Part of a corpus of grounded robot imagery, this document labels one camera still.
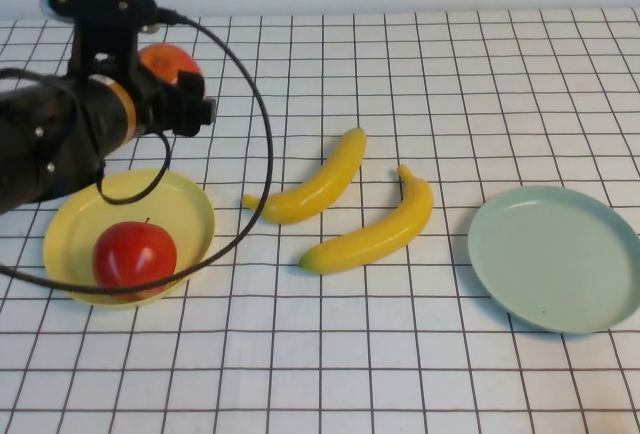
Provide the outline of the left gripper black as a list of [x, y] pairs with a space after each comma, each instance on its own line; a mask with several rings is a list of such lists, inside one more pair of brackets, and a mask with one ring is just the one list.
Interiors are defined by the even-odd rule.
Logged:
[[203, 126], [216, 118], [216, 100], [205, 98], [205, 80], [201, 73], [179, 70], [177, 87], [201, 100], [175, 103], [177, 90], [143, 64], [133, 70], [133, 82], [138, 96], [135, 99], [135, 133], [153, 130], [173, 131], [184, 137], [194, 137]]

